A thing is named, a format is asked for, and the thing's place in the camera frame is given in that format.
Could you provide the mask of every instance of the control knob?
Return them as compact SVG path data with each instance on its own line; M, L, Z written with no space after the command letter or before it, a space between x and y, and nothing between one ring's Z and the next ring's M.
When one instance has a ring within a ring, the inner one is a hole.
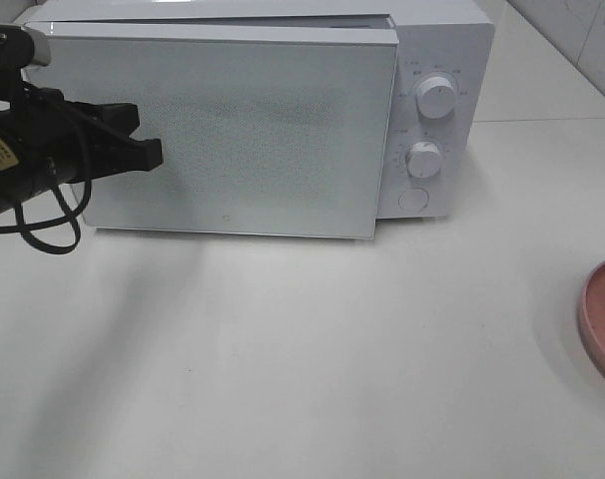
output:
M431 142L416 143L404 159L409 174L422 180L437 175L444 164L442 151Z
M444 118L451 113L455 107L455 97L453 83L444 76L427 78L415 92L418 111L431 120Z

